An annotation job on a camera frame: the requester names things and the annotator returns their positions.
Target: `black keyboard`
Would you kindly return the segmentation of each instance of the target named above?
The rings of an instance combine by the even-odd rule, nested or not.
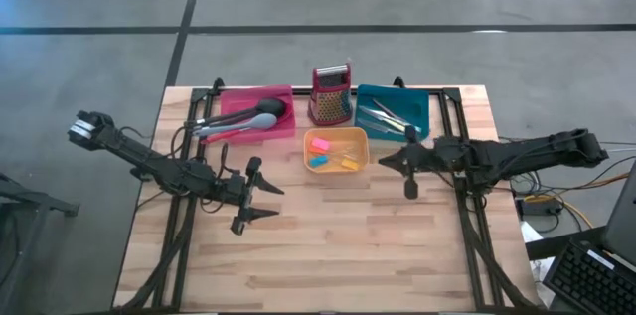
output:
[[[571,242],[544,285],[589,314],[636,314],[636,274],[592,247]]]

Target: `wooden table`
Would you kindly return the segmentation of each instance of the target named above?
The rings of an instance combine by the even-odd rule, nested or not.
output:
[[[470,137],[496,139],[485,86],[460,89]],[[174,130],[186,118],[190,93],[190,87],[166,89],[153,144],[159,152],[168,152]],[[213,114],[218,107],[216,102]],[[241,169],[249,157],[262,158],[263,175],[285,195],[255,191],[253,205],[280,211],[280,216],[255,221],[243,236],[234,236],[229,227],[236,207],[225,206],[214,215],[198,209],[182,310],[473,309],[454,192],[436,176],[418,174],[419,198],[407,200],[402,176],[378,164],[401,147],[389,141],[370,140],[371,164],[364,172],[311,173],[303,166],[302,151],[303,135],[313,127],[306,116],[307,97],[297,97],[294,107],[294,138],[231,146],[228,157],[229,167]],[[442,132],[434,99],[430,119],[429,139]],[[429,140],[424,144],[432,145]],[[206,158],[215,170],[219,157],[220,145],[208,147]],[[145,185],[139,202],[157,191],[155,184]],[[169,204],[169,197],[162,196],[136,215],[115,305],[127,301],[156,265]],[[497,260],[522,292],[538,302],[510,193],[488,195],[486,214]],[[480,272],[488,293],[483,264]],[[166,286],[168,301],[171,276],[174,271]]]

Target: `orange eraser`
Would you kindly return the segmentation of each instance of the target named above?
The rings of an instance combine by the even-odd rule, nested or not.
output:
[[[320,155],[325,155],[325,154],[327,154],[327,150],[323,150],[323,149],[318,148],[318,147],[316,147],[316,146],[310,146],[310,147],[309,147],[309,152],[311,152],[311,153],[317,153],[317,154],[320,154]]]

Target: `pink tray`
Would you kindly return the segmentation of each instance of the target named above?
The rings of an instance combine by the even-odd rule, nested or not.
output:
[[[296,117],[294,115],[293,92],[291,85],[272,85],[252,87],[242,90],[228,90],[221,93],[221,115],[255,107],[265,97],[282,100],[287,109],[276,125],[268,130],[244,131],[228,139],[230,143],[247,143],[276,138],[293,137],[296,134]]]

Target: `concrete floor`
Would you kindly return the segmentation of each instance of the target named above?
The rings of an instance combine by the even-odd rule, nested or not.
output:
[[[0,27],[179,26],[186,0],[0,3]],[[636,0],[198,0],[193,18],[194,26],[614,23],[636,23]],[[0,170],[81,203],[76,219],[50,217],[16,313],[110,305],[139,183],[122,161],[73,146],[66,130],[85,109],[150,134],[175,41],[175,35],[0,35]],[[602,140],[634,142],[634,50],[632,32],[190,36],[176,84],[209,85],[215,77],[233,85],[308,84],[311,68],[351,61],[354,83],[401,75],[411,84],[486,84],[502,135],[588,127]],[[600,170],[541,175],[546,184],[569,186]],[[603,225],[619,191],[615,184],[566,198]],[[552,221],[531,223],[539,229]],[[572,231],[563,216],[550,236]]]

